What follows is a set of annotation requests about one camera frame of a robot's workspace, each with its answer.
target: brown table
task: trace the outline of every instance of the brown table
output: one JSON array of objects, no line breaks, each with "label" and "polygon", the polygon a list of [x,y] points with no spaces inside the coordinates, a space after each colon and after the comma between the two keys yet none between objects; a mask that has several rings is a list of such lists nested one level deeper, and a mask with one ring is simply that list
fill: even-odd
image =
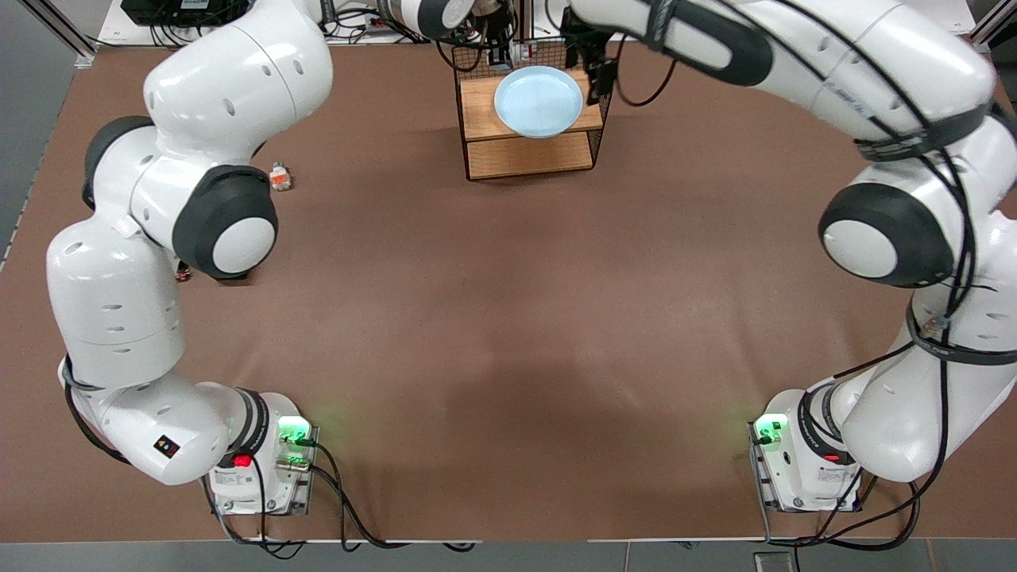
[{"label": "brown table", "polygon": [[[470,183],[433,48],[334,56],[332,99],[255,161],[297,177],[275,195],[272,258],[248,286],[181,287],[179,369],[292,397],[384,537],[761,536],[745,421],[881,353],[907,298],[840,272],[817,239],[864,165],[850,140],[679,70],[655,105],[615,106],[593,171]],[[88,215],[85,146],[143,113],[163,57],[103,50],[77,73],[0,275],[0,541],[222,537],[197,484],[88,446],[55,376],[46,245]],[[625,59],[634,97],[666,69],[635,46]],[[916,533],[1017,536],[1015,442],[1011,400],[948,462]],[[866,515],[904,491],[878,488]],[[312,516],[270,533],[334,538],[334,506],[317,488]],[[775,533],[819,518],[781,515]]]}]

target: small red and white object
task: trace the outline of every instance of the small red and white object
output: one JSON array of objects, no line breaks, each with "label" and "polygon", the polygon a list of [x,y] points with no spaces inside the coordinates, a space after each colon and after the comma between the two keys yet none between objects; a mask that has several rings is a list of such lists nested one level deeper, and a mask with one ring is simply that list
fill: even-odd
[{"label": "small red and white object", "polygon": [[283,165],[282,161],[272,164],[268,184],[272,185],[273,190],[290,190],[293,186],[293,177],[290,176],[290,171],[286,169],[286,165]]}]

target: light blue round plate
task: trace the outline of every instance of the light blue round plate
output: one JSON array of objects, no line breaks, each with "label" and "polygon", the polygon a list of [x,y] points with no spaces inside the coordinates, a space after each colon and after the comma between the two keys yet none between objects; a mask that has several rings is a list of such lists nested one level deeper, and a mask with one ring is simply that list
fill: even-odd
[{"label": "light blue round plate", "polygon": [[583,91],[567,73],[533,65],[510,73],[494,92],[494,111],[524,137],[554,136],[579,119]]}]

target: gray floor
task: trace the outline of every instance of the gray floor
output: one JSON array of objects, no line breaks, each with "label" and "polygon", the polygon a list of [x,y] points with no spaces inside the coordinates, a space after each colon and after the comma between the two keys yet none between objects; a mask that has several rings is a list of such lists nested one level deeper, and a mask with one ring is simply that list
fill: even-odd
[{"label": "gray floor", "polygon": [[[995,0],[972,0],[976,16]],[[994,54],[1011,99],[1017,99],[1017,42]],[[0,238],[5,239],[35,177],[73,74],[73,56],[23,8],[0,0]],[[754,569],[756,544],[486,544],[468,555],[439,547],[384,552],[365,547],[353,555],[335,545],[312,545],[296,560],[276,562],[256,549],[226,541],[0,545],[0,572],[347,572],[382,570],[500,572],[682,572]],[[800,553],[802,572],[1017,571],[1017,540],[912,540],[889,553],[814,548]]]}]

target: wire mesh basket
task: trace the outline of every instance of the wire mesh basket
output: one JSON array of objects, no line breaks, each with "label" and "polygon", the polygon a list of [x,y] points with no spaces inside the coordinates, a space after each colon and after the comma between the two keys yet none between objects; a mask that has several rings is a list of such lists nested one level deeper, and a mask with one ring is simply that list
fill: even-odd
[{"label": "wire mesh basket", "polygon": [[[583,57],[581,55],[577,58],[575,66],[571,68],[566,67],[566,49],[565,41],[563,39],[524,40],[517,42],[516,46],[518,47],[518,51],[514,51],[515,69],[532,65],[544,65],[560,70],[583,69]],[[474,177],[470,174],[470,158],[463,114],[463,82],[471,79],[502,77],[513,71],[496,69],[488,65],[486,52],[479,54],[479,56],[480,59],[478,60],[478,52],[473,48],[455,47],[452,50],[452,61],[455,66],[459,68],[455,70],[454,73],[456,76],[456,103],[459,110],[460,135],[463,141],[463,159],[466,165],[467,178],[471,180],[473,180]],[[610,106],[610,95],[600,99],[599,107],[601,127],[586,131],[587,140],[590,147],[590,157],[592,159],[592,165],[586,167],[586,169],[592,169],[597,164],[597,155],[600,152],[600,144],[604,136],[604,127],[607,125],[607,113]]]}]

